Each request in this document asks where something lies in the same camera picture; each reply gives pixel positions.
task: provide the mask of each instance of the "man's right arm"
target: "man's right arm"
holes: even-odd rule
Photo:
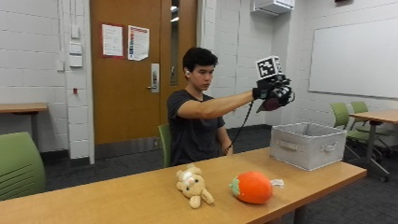
[[[181,105],[178,116],[185,119],[214,119],[224,116],[242,105],[246,105],[253,100],[253,91],[220,97],[205,102],[189,100]]]

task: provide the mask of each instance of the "young man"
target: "young man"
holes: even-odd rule
[[[170,165],[232,155],[232,140],[222,116],[254,100],[253,91],[214,99],[209,89],[217,56],[208,49],[190,48],[182,58],[186,87],[168,98],[172,135]]]

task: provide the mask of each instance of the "paper sign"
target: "paper sign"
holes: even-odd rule
[[[128,26],[128,60],[140,61],[148,57],[149,29]]]
[[[124,56],[124,28],[103,24],[103,56]]]

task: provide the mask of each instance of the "wooden door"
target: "wooden door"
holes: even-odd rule
[[[178,85],[170,86],[170,7],[172,0],[91,1],[96,145],[156,137],[157,126],[166,122],[166,97],[185,86],[181,72]],[[196,46],[197,0],[180,1],[180,7],[186,7],[180,10],[180,30],[185,29],[180,37],[180,51],[186,51]],[[149,29],[148,58],[130,61],[101,56],[103,23],[125,27],[124,55],[126,26]],[[161,65],[158,93],[146,88],[150,86],[152,63]]]

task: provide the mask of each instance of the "green chair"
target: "green chair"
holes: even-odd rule
[[[45,191],[45,168],[28,133],[0,135],[0,201]]]
[[[170,129],[169,124],[162,124],[158,126],[160,137],[161,137],[161,149],[162,149],[162,166],[170,166]]]
[[[350,102],[353,112],[357,113],[365,113],[369,112],[369,107],[363,101],[355,101]],[[362,122],[362,126],[355,127],[355,124],[358,122]],[[355,130],[362,133],[369,133],[370,132],[370,126],[366,126],[367,120],[365,119],[354,119],[350,130],[355,127]],[[394,136],[398,137],[398,132],[394,130],[383,129],[383,128],[377,128],[375,129],[375,134],[382,135],[382,136]],[[386,142],[382,139],[378,139],[378,141],[385,145],[385,147],[389,149],[390,152],[393,152],[391,147],[386,144]]]
[[[331,109],[335,118],[333,128],[342,127],[342,129],[346,130],[350,121],[350,113],[346,104],[331,103]],[[347,130],[347,140],[355,143],[357,146],[362,146],[362,144],[366,144],[370,140],[370,134],[358,132],[357,130]],[[351,154],[359,158],[358,154],[353,151],[347,144],[346,148]],[[374,151],[382,156],[382,153],[377,149]]]

